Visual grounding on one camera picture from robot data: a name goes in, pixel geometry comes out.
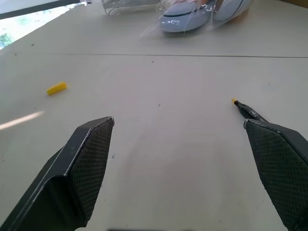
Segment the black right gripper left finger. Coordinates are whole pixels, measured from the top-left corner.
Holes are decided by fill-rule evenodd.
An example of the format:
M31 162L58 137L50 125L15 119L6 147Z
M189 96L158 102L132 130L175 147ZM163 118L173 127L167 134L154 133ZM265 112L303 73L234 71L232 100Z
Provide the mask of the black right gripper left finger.
M114 118L76 128L43 166L0 231L75 231L86 227L102 186Z

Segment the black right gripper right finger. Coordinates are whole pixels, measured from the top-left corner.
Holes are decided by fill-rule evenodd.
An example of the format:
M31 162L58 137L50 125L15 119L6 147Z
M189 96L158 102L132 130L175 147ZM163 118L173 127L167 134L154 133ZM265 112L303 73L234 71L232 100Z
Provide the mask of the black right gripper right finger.
M308 231L308 140L280 125L246 119L260 180L288 231Z

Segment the black marker yellow tip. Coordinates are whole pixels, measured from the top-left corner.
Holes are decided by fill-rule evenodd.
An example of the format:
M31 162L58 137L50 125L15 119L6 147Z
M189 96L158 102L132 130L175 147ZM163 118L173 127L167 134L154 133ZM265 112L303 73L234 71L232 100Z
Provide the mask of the black marker yellow tip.
M239 112L245 119L254 119L261 122L269 123L264 117L262 117L250 106L243 104L236 99L232 99L232 103L238 108Z

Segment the yellow marker cap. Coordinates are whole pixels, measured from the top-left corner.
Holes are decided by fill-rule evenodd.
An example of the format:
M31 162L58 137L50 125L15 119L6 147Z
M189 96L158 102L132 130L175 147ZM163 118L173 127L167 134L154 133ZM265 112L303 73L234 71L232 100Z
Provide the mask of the yellow marker cap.
M67 84L66 84L65 82L59 82L59 83L57 83L56 85L54 85L54 86L48 88L48 89L46 90L46 93L47 93L49 96L51 96L51 95L54 95L54 94L56 94L56 93L59 93L59 92L65 90L65 89L67 89Z

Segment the light blue shoe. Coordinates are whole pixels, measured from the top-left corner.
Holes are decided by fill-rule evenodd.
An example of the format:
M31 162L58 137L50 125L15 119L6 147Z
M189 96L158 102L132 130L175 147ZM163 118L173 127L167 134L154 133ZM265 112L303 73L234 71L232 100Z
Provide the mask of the light blue shoe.
M247 10L253 2L254 0L223 0L213 19L217 22L227 22Z
M216 0L182 0L171 5L159 19L166 33L185 33L205 25Z

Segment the blue shoes in plastic bag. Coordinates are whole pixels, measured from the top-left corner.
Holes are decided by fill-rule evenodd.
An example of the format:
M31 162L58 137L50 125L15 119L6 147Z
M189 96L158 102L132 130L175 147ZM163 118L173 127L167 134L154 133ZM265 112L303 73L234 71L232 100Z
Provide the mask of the blue shoes in plastic bag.
M203 28L213 30L245 16L254 0L168 0L167 3L156 22L141 33L142 37L156 33L185 35Z

